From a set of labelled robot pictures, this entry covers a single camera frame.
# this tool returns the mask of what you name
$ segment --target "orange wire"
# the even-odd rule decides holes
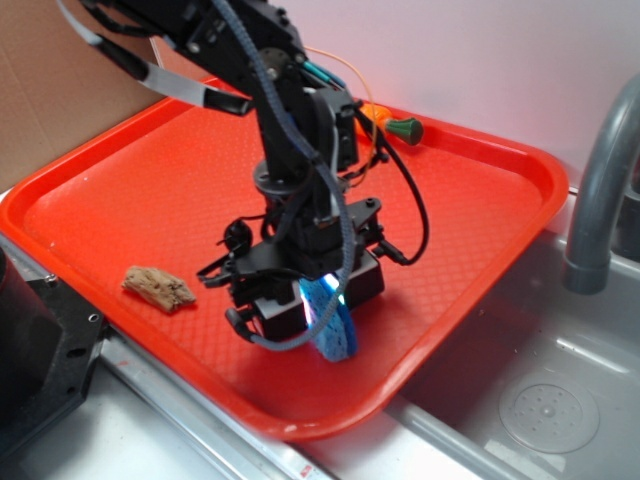
[[[310,52],[314,52],[314,53],[318,53],[320,55],[324,55],[325,57],[329,57],[332,58],[333,60],[336,60],[340,63],[342,63],[343,65],[347,66],[353,73],[356,74],[356,76],[358,77],[358,79],[360,79],[360,82],[362,83],[362,86],[364,87],[365,92],[367,93],[367,99],[369,100],[369,103],[371,104],[371,116],[372,118],[372,123],[373,123],[373,131],[371,132],[371,149],[369,150],[369,159],[367,160],[367,164],[365,165],[364,168],[364,172],[362,172],[362,177],[360,177],[360,179],[351,184],[351,187],[357,187],[359,185],[362,184],[362,182],[364,182],[364,179],[367,176],[367,173],[369,172],[369,168],[371,168],[371,165],[373,163],[373,158],[375,156],[376,153],[376,141],[378,139],[378,126],[376,124],[375,118],[376,118],[376,104],[373,101],[373,94],[371,93],[371,88],[369,87],[369,84],[367,83],[367,80],[364,78],[364,75],[362,75],[362,73],[360,73],[360,70],[358,70],[354,65],[352,65],[351,63],[349,63],[348,61],[346,61],[345,59],[333,54],[333,53],[329,53],[326,52],[324,50],[319,50],[317,48],[312,48],[312,47],[307,47],[305,45],[305,47],[307,50],[309,50]]]

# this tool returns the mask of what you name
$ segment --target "white wall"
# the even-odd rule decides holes
[[[307,45],[355,63],[381,103],[546,150],[573,185],[611,102],[640,72],[640,0],[272,3]]]

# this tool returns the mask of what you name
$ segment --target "ribbon cable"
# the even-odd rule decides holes
[[[196,107],[220,110],[233,115],[243,116],[252,110],[253,103],[247,98],[233,95],[164,70],[138,57],[108,38],[92,32],[72,15],[62,3],[62,0],[56,1],[69,25],[85,42],[97,49],[145,87],[161,95],[176,98]]]

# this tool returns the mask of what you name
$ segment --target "blue sponge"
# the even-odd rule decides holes
[[[313,324],[322,317],[334,289],[324,278],[313,282],[300,279],[300,289],[307,307],[308,319]],[[327,326],[313,339],[313,343],[330,362],[339,362],[357,352],[358,343],[353,320],[342,300]]]

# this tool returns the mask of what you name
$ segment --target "green handle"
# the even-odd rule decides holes
[[[424,135],[422,123],[413,117],[406,120],[389,120],[385,130],[411,146],[419,144]]]

